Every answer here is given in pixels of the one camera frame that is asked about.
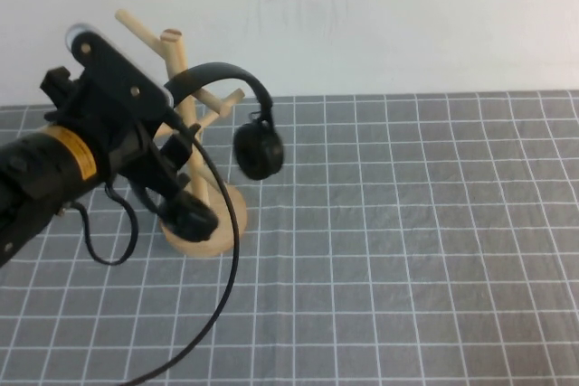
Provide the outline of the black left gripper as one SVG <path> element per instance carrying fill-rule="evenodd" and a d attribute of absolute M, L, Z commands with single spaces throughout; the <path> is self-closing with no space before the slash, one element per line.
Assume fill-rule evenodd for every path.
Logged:
<path fill-rule="evenodd" d="M 192 196 L 185 191 L 188 175 L 176 175 L 192 154 L 192 143 L 180 133 L 173 134 L 160 151 L 140 123 L 121 126 L 105 124 L 97 132 L 99 178 L 111 181 L 120 174 L 138 199 L 148 199 L 148 191 L 159 194 L 161 203 L 152 212 L 191 212 Z"/>

